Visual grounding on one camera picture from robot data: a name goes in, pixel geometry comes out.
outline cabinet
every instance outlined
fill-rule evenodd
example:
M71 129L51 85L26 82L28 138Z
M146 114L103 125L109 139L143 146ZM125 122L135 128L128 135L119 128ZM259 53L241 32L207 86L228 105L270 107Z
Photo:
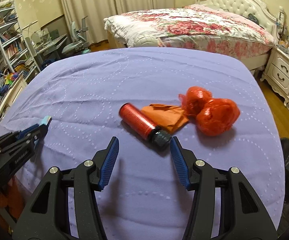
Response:
M277 47L272 48L268 64L260 81L267 80L272 89L289 102L289 55Z

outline drawer handle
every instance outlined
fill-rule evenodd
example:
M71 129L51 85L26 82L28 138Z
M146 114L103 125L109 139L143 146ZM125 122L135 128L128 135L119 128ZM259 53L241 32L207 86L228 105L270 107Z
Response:
M281 68L282 68L282 69L285 68L285 69L286 69L286 72L287 72L287 73L289 72L289 70L286 68L286 66L281 65Z
M284 78L280 78L279 73L278 73L277 75L278 75L278 78L279 78L280 80L284 81Z

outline metal screw head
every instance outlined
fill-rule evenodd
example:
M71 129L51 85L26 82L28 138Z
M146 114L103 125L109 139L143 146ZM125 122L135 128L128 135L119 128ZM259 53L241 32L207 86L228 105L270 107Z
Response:
M52 173L52 174L56 173L57 171L58 171L58 168L57 168L57 167L52 167L52 168L49 170L49 172Z
M92 160L87 160L83 163L83 165L85 165L86 167L90 167L93 165L93 161Z
M232 168L231 168L231 171L232 171L233 173L239 173L239 172L240 172L240 170L239 170L237 167L232 167Z
M205 165L205 162L203 160L197 160L196 165L202 167Z

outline black bottle cap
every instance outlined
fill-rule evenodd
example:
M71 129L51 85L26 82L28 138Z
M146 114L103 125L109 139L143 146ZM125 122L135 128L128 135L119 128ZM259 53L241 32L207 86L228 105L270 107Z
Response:
M164 130L159 130L152 135L152 143L158 149L163 150L171 140L171 135Z

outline red cylindrical bottle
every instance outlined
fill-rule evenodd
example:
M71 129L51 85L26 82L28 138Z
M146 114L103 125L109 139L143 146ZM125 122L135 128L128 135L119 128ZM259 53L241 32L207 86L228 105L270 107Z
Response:
M171 135L144 115L131 103L124 104L119 111L120 117L144 140L153 143L158 148L164 148L171 139Z

